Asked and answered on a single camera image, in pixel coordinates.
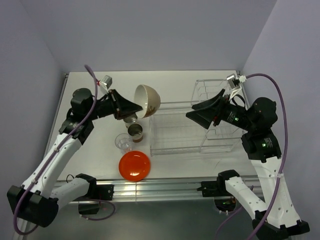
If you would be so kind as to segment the clear faceted glass tumbler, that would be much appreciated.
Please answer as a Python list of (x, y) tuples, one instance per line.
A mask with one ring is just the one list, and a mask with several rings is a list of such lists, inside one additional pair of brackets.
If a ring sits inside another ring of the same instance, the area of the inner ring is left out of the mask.
[(132, 150), (133, 141), (129, 134), (121, 133), (114, 140), (115, 146), (123, 153), (126, 154)]

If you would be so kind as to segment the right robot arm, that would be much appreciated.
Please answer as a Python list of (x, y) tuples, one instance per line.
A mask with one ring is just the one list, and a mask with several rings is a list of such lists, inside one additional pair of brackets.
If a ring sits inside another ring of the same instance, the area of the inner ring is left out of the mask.
[(235, 170), (220, 172), (216, 189), (222, 195), (231, 194), (252, 219), (254, 235), (260, 240), (285, 240), (310, 231), (292, 203), (285, 177), (279, 142), (271, 127), (278, 120), (276, 102), (259, 97), (249, 108), (239, 106), (224, 90), (215, 97), (194, 104), (186, 117), (208, 129), (224, 121), (246, 133), (241, 142), (254, 167), (264, 199), (245, 186)]

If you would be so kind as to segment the steel cup brown base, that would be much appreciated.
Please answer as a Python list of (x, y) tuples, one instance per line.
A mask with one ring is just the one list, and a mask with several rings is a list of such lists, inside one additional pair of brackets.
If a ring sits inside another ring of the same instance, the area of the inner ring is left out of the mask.
[(134, 143), (139, 143), (143, 140), (143, 127), (138, 124), (138, 123), (134, 123), (131, 124), (128, 129), (127, 129), (128, 134), (131, 136), (132, 141)]

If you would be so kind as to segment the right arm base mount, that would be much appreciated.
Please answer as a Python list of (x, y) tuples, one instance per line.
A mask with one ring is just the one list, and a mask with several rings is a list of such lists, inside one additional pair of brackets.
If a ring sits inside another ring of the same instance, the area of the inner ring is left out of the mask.
[(235, 210), (237, 202), (233, 195), (220, 189), (217, 181), (202, 181), (196, 189), (203, 198), (213, 198), (218, 211), (229, 213)]

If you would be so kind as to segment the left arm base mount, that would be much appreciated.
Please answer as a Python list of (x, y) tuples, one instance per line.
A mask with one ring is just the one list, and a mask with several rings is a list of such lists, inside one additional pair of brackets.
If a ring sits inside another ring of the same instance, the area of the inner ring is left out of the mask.
[[(86, 194), (76, 199), (78, 202), (78, 213), (80, 218), (87, 221), (103, 221), (112, 217), (116, 212), (116, 206), (111, 202), (114, 194), (113, 184), (98, 184), (92, 193)], [(94, 218), (100, 210), (105, 211), (103, 204), (111, 206), (111, 212), (100, 218)]]

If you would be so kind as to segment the white ceramic bowl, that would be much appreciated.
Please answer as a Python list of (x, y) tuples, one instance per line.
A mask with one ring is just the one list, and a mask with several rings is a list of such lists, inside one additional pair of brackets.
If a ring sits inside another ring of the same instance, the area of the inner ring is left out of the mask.
[(161, 97), (154, 88), (140, 84), (135, 89), (133, 102), (142, 107), (136, 115), (139, 119), (143, 119), (157, 112), (161, 105)]

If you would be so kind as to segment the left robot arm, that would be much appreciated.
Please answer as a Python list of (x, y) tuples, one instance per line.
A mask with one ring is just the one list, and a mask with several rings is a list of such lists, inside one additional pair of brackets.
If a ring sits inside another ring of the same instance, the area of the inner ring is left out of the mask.
[(23, 219), (45, 228), (68, 203), (78, 198), (95, 198), (98, 193), (97, 180), (87, 174), (76, 175), (62, 187), (54, 186), (69, 160), (93, 131), (94, 120), (110, 115), (122, 120), (143, 109), (122, 97), (115, 89), (97, 99), (89, 89), (80, 88), (72, 94), (70, 104), (66, 120), (40, 165), (21, 186), (13, 185), (7, 192), (15, 227), (18, 225), (17, 219)]

